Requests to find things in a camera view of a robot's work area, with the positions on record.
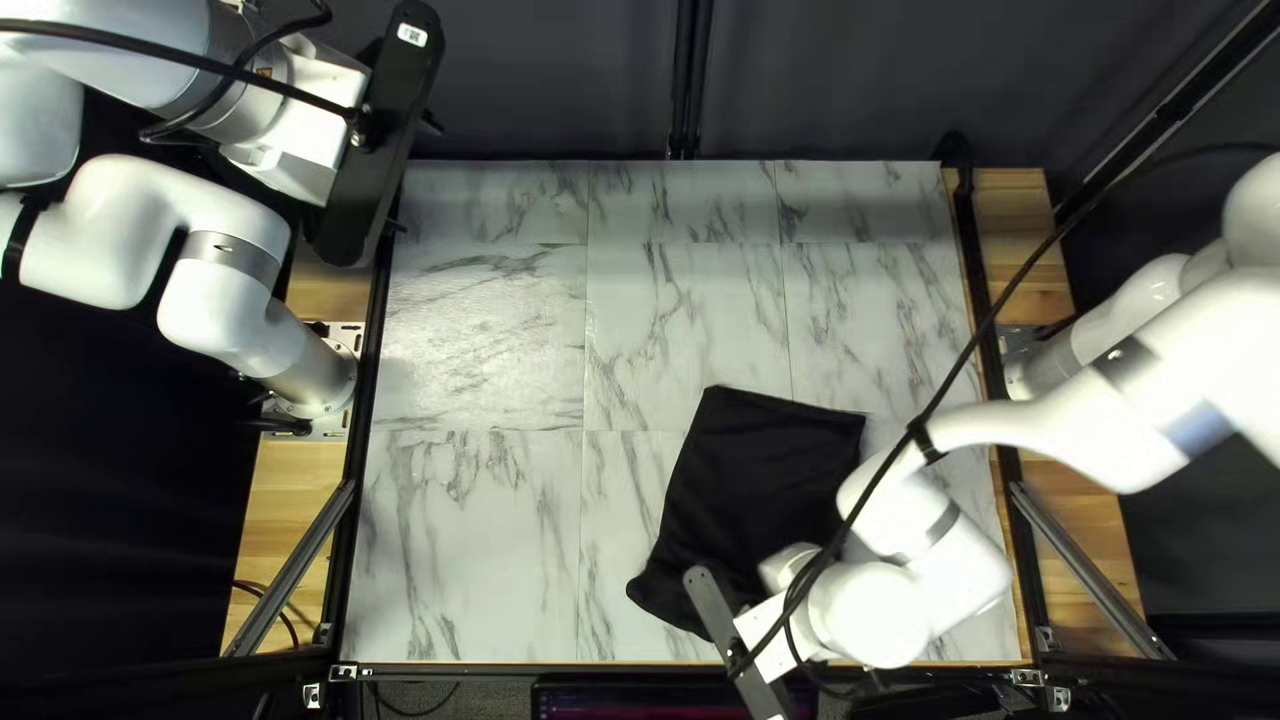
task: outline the black cable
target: black cable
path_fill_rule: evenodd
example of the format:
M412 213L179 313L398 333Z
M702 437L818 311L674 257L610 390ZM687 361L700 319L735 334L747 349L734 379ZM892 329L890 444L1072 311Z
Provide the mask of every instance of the black cable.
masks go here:
M378 701L374 705L374 707L378 708L378 717L379 719L383 716L381 710L380 710L381 707L385 707L387 710L390 710L392 712L399 715L401 717L426 717L428 715L430 715L430 714L435 712L436 710L444 707L444 703L449 702L449 700L453 698L453 693L458 692L458 688L462 687L462 683L453 683L453 687L449 688L449 692L444 693L444 698L440 700L440 702L433 705L431 707L428 707L426 710L420 710L420 711L415 711L415 712L410 712L407 710L401 710L401 708L396 707L394 705L387 702L387 700L383 698L383 693L380 693L378 691L378 683L369 683L367 687L369 687L369 691L371 693L374 693L374 700Z
M908 427L913 425L923 427L924 423L928 421L928 419L938 409L938 405L942 404L942 398L946 396L947 391L951 389L951 386L955 383L956 378L959 378L960 373L964 372L964 366L969 361L969 356L973 355L974 348L978 347L979 338L992 331L993 325L996 324L996 315L998 315L1000 311L1004 310L1005 305L1009 302L1009 299L1014 295L1014 291L1027 278L1032 268L1036 266L1036 263L1038 263L1039 259L1044 256L1044 254L1048 252L1048 250L1053 247L1055 243L1057 243L1060 240L1062 240L1062 237L1065 237L1068 233L1075 229L1075 227L1080 224L1084 217L1092 213L1093 209L1097 208L1112 192L1115 192L1116 188L1129 182L1133 182L1134 179L1144 177L1157 168L1162 168L1165 165L1179 163L1192 158L1198 158L1202 155L1208 155L1212 152L1221 152L1228 150L1280 151L1280 146L1271 143L1262 143L1262 142L1224 142L1217 145L1208 145L1204 147L1197 147L1193 150L1187 150L1184 152L1175 152L1171 155L1166 155L1164 158L1160 158L1158 160L1153 160L1148 165L1137 168L1129 172L1128 174L1120 176L1119 178L1115 179L1115 182L1105 187L1096 196L1093 196L1093 199L1091 199L1087 204L1084 204L1079 210L1076 210L1066 220L1064 220L1062 224L1055 232L1050 233L1048 237L1041 241L1041 243L1036 247L1036 250L1032 251L1032 254L1027 258L1027 261L1023 263L1023 265L1018 269L1016 273L1014 273L1014 277L1010 278L1009 284L1005 286L1004 292L1001 292L1000 297L996 299L996 302L992 304L991 311L987 313L987 315L983 316L982 322L978 323L977 328L974 328L973 336L969 338L969 342L966 342L964 348L960 351L960 356L951 366L951 370L947 372L946 378L943 378L942 383L938 384L938 389L933 393L933 397L929 398L929 402L924 406L920 414L916 415L915 419L911 420L911 423L908 423ZM968 164L966 167L972 172L972 163ZM972 183L973 178L972 177L961 178L961 183L964 182ZM741 674L748 667L750 667L751 664L755 662L756 657L760 656L760 652L763 652L764 648L768 647L771 642L773 642L773 638L776 638L778 633L783 630L783 628L786 628L787 633L790 634L791 624L788 623L788 620L804 602L804 598L808 596L809 589L818 580L818 577L822 574L822 571L829 568L835 562L836 553L841 547L844 547L845 539L849 537L849 533L851 532L854 523L858 520L859 512L861 512L863 507L867 505L867 501L870 498L872 492L876 491L876 487L879 486L881 480L884 478L884 474L893 465L893 461L897 460L897 456L902 454L902 450L905 450L911 441L913 436L910 433L904 433L902 437L899 438L897 443L893 445L892 450L890 450L888 455L884 457L884 461L881 462L879 468L876 469L876 473L872 475L870 482L867 483L865 488L863 488L861 495L858 497L858 502L854 503L854 507L850 510L849 515L845 518L845 521L836 532L836 537L833 537L831 542L827 543L827 546L823 547L822 551L813 557L813 560L806 562L800 569L800 571L796 573L795 579L787 587L787 592L783 596L782 614L769 626L769 630L764 633L764 635L759 639L759 642L756 642L755 646L753 646L749 652L742 655L737 660L737 662L735 662L733 666L730 667L731 678L736 679L741 676ZM795 651L795 643L794 641L790 641L790 638L788 638L788 648L792 651L794 660L799 660L799 653Z
M307 437L311 434L311 421L298 418L246 418L243 420L236 420L236 424L242 428L252 428L264 433L293 433L297 437Z
M262 600L262 592L246 584L243 580L232 580L232 587ZM298 642L298 632L293 629L293 623L289 623L289 619L284 615L283 610L280 611L280 621L284 623L284 629L289 630L289 638L293 639L293 650L300 650L302 643Z
M259 583L257 580L236 580L236 582L246 584L246 585L248 585L251 588L255 588L255 589L259 589L261 592L266 592L268 591L268 585L265 585L262 583ZM307 618L307 614L303 612L297 605L294 605L292 600L285 601L284 606L288 607L289 610L292 610L293 615L297 616L298 621L302 623L303 625L306 625L308 629L314 630L316 628L316 621L312 620L312 619L310 619L310 618Z
M257 54L261 53L264 47L280 40L282 37L293 35L296 32L302 32L305 29L317 28L333 20L333 10L329 9L329 5L325 4L324 0L311 0L311 4L315 5L315 9L317 10L315 15L308 15L306 18L284 23L280 27L268 32L262 37L259 37L257 40L251 42L250 46L246 47L239 55L237 55L236 61L232 64L236 65L237 68L243 68L255 56L257 56ZM161 123L138 131L138 140L154 145L172 145L161 141L165 137L169 137L170 135L182 131L183 128L189 126L192 120L207 113L214 105L218 104L219 100L223 99L224 95L227 95L227 91L232 88L232 85L234 85L234 82L236 82L234 79L224 76L221 82L219 82L218 86L214 87L214 90L211 90L207 95L205 95L200 100L200 102L196 102L196 105L192 106L186 113L182 113L175 118L164 120Z
M183 50L178 50L177 47L169 47L168 45L159 45L156 42L138 40L137 37L129 37L127 35L118 35L114 32L73 26L68 23L50 23L45 20L14 20L14 19L0 19L0 32L20 32L27 35L61 37L65 40L92 42L93 45L102 45L105 47L115 47L116 50L137 53L140 55L147 55L148 58L156 58L157 60L166 60L170 63L177 63L179 65L186 65L188 68L207 70L223 77L243 82L246 85L261 87L262 90L270 90L271 92L278 92L292 100L306 102L307 105L319 108L326 113L333 113L334 115L338 115L339 118L347 120L348 124L353 124L360 117L360 111L355 108L346 108L332 100L325 100L319 95L312 95L305 90L298 90L297 87L283 83L278 79L271 79L269 77L260 76L255 72L246 70L244 68L238 68L234 65L228 65L227 63L211 60L209 58L205 58L204 55L186 53Z

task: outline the folded black garment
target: folded black garment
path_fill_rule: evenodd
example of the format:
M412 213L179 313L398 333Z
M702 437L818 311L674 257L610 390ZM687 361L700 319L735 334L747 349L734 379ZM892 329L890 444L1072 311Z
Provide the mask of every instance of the folded black garment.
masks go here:
M684 574L705 565L730 607L768 598L756 565L840 529L836 491L858 468L863 415L709 387L671 473L658 541L627 597L709 641Z

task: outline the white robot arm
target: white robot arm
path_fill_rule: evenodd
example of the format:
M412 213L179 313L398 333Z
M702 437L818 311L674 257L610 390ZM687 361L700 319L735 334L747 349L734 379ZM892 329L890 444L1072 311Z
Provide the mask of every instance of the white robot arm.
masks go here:
M1158 483L1234 433L1280 465L1280 386L1270 380L1280 356L1280 336L1270 332L1280 318L1276 265L1280 155L1238 182L1222 240L1189 260L1157 259L1064 332L1069 340L1050 348L1059 355L1032 361L1061 374L1051 387L1030 400L940 413L925 424L928 437L940 452L1033 450L1120 493ZM1062 347L1079 352L1074 370L1056 364ZM841 515L887 456L868 459L845 480L836 498ZM792 615L801 657L897 667L1007 589L1012 574L1004 551L919 474L925 465L924 454L908 445L852 525L872 557L846 555L823 570ZM783 591L817 551L794 546L760 565L776 594L735 620L749 647L781 615ZM794 666L781 634L756 659L767 682Z
M63 202L36 211L0 193L0 273L17 268L23 286L123 310L147 293L174 231L186 231L160 332L259 380L300 418L351 397L355 359L271 296L289 227L264 205L157 163L102 155L84 163Z
M128 35L232 63L255 37L243 10L221 0L19 0L0 18L68 23ZM342 106L361 101L370 72L301 35L265 46L250 69ZM79 145L81 83L174 118L221 81L214 73L76 40L0 33L0 187L56 179ZM349 128L330 113L233 83L189 129L260 182L324 206Z

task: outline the marble tile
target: marble tile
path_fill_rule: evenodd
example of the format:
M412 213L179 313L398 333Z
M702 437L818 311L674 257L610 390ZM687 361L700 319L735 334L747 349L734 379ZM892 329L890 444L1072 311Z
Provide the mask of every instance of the marble tile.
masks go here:
M791 397L780 247L590 245L585 427L687 430L703 388Z
M716 647L649 615L626 593L658 539L685 433L588 432L582 448L579 661L719 662Z
M864 456L892 445L969 337L950 242L783 246L795 400L868 413ZM979 398L973 364L942 407ZM928 474L1001 547L982 450L948 455ZM1012 598L931 644L929 660L1018 659Z
M573 662L580 430L375 430L342 656Z
M777 161L783 242L951 240L937 163Z
M773 161L591 163L591 242L778 242Z
M401 222L428 240L586 242L586 161L410 163Z
M586 247L397 243L378 427L582 424Z

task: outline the qr code sticker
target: qr code sticker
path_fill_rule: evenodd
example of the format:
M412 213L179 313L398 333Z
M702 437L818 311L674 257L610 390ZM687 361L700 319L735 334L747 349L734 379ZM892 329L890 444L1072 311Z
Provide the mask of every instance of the qr code sticker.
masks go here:
M410 45L417 45L419 47L426 46L426 31L420 27L401 23L399 29L396 31L396 36Z

